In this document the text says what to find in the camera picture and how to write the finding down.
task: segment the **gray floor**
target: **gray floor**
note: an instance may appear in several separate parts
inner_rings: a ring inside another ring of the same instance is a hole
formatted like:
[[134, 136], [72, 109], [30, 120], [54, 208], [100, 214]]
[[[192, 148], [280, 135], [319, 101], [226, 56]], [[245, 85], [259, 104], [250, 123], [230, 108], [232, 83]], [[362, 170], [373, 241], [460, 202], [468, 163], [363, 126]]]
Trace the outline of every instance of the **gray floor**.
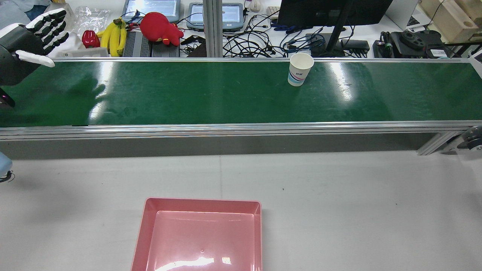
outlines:
[[0, 270], [129, 270], [148, 197], [259, 200], [264, 270], [482, 270], [481, 155], [17, 160]]

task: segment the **keyboard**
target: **keyboard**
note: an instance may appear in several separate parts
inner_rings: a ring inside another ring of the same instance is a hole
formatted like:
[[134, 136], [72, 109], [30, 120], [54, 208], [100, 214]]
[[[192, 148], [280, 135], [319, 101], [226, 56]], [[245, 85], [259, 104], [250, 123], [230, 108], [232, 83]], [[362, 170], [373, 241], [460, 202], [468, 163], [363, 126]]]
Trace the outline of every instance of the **keyboard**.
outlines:
[[410, 20], [408, 20], [408, 24], [407, 26], [414, 26], [414, 25], [418, 25], [420, 24], [419, 21], [417, 21], [415, 18], [413, 18], [412, 16], [410, 16]]
[[270, 17], [272, 20], [277, 20], [277, 19], [278, 19], [278, 13], [279, 13], [278, 11], [280, 11], [280, 7], [267, 7], [267, 8], [266, 8], [266, 14], [267, 14], [268, 16], [276, 13], [276, 14], [274, 14], [273, 16]]

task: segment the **banana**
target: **banana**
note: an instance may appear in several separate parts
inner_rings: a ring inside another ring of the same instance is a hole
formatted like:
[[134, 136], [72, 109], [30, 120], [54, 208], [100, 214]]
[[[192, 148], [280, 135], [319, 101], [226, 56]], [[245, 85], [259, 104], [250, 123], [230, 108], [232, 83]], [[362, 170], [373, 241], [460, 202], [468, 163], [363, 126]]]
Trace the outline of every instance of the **banana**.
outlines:
[[117, 25], [114, 24], [114, 22], [107, 26], [106, 30], [104, 30], [104, 34], [102, 35], [102, 39], [100, 40], [100, 47], [109, 48], [110, 35], [116, 26]]
[[101, 38], [104, 35], [104, 32], [105, 32], [105, 30], [102, 30], [102, 31], [96, 33], [97, 37]]
[[122, 25], [120, 26], [120, 41], [119, 46], [117, 47], [117, 53], [122, 55], [124, 52], [125, 40], [127, 39], [127, 24], [122, 21]]
[[109, 51], [110, 56], [119, 56], [117, 48], [119, 47], [119, 39], [121, 38], [121, 26], [115, 26], [109, 37]]

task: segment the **tablet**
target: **tablet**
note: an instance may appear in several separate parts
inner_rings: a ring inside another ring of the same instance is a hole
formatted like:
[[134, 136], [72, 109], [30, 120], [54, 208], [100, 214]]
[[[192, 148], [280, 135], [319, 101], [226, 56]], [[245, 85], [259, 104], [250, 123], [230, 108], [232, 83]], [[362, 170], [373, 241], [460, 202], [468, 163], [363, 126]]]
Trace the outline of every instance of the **tablet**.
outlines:
[[[223, 31], [238, 31], [244, 24], [242, 15], [243, 4], [241, 3], [223, 3]], [[196, 31], [204, 30], [204, 22], [202, 17], [202, 4], [189, 4], [189, 18], [186, 19], [187, 27]]]
[[135, 11], [138, 10], [145, 14], [159, 12], [164, 14], [170, 23], [177, 23], [179, 21], [180, 7], [181, 0], [126, 0], [124, 13], [127, 14], [122, 19], [126, 22], [131, 20]]

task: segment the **green conveyor belt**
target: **green conveyor belt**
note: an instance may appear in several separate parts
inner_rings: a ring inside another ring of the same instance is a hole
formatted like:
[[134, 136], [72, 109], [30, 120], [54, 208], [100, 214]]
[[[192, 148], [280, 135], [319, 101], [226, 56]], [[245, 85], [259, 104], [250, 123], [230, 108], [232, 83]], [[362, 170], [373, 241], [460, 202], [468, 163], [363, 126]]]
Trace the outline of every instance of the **green conveyor belt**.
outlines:
[[59, 62], [3, 89], [1, 127], [89, 124], [482, 120], [469, 63]]

